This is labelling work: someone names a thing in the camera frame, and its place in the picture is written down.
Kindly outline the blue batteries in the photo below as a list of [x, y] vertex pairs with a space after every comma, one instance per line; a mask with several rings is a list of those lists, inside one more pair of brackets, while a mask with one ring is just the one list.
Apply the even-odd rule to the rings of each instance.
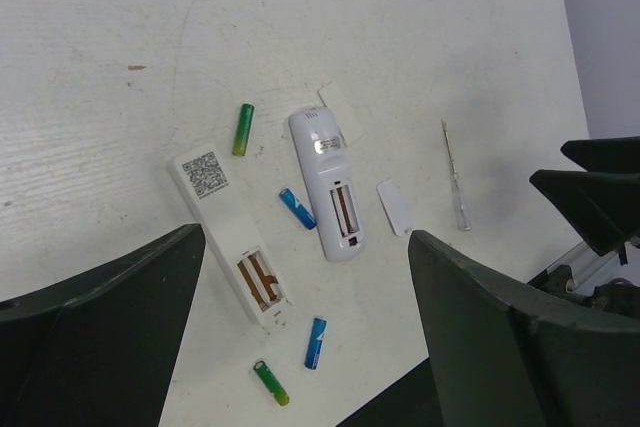
[[309, 370], [316, 370], [326, 333], [327, 321], [322, 317], [315, 317], [312, 322], [309, 342], [304, 359], [304, 366]]

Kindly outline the slim remote battery cover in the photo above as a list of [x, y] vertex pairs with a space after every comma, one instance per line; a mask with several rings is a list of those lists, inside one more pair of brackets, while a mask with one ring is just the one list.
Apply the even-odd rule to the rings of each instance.
[[335, 82], [323, 85], [318, 95], [324, 106], [333, 112], [345, 144], [353, 145], [364, 135], [364, 129], [351, 102]]

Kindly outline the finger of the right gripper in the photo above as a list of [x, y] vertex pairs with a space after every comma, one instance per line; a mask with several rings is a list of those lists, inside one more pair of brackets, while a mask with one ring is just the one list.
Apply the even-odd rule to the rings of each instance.
[[638, 136], [567, 141], [561, 152], [587, 172], [640, 173]]

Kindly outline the wide white remote with display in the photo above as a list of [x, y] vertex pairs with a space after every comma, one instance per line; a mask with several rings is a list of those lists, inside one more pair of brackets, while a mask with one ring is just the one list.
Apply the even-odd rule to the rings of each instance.
[[333, 112], [308, 109], [288, 120], [325, 257], [347, 262], [366, 246], [351, 164]]

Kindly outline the green batteries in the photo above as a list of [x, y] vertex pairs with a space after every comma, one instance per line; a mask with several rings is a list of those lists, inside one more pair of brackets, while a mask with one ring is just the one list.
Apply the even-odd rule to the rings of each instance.
[[289, 394], [264, 360], [257, 360], [252, 370], [279, 406], [284, 407], [290, 403]]

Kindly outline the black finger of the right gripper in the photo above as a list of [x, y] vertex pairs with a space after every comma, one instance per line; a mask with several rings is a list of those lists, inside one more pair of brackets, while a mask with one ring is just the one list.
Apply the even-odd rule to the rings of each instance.
[[639, 176], [538, 170], [530, 183], [598, 255], [639, 235]]

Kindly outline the slim white remote control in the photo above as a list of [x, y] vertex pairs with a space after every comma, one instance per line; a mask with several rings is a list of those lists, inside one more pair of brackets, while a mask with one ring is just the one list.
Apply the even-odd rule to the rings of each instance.
[[265, 328], [282, 326], [289, 293], [215, 146], [175, 157], [169, 171], [248, 316]]

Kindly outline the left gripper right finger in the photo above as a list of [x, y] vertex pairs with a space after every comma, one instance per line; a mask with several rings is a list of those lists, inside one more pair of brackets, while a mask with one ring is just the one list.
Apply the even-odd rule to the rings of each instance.
[[448, 426], [635, 426], [639, 323], [536, 289], [425, 231], [408, 257]]

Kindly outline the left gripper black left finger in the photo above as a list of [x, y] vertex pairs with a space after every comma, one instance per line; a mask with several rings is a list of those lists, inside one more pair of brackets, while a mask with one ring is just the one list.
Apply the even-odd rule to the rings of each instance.
[[205, 247], [186, 224], [3, 301], [2, 425], [158, 425]]

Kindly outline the wide remote battery cover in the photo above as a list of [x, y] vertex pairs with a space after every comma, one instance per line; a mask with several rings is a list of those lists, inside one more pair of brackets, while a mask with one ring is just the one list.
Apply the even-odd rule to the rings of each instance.
[[397, 182], [393, 178], [381, 181], [377, 193], [394, 234], [409, 235], [414, 227], [413, 216]]

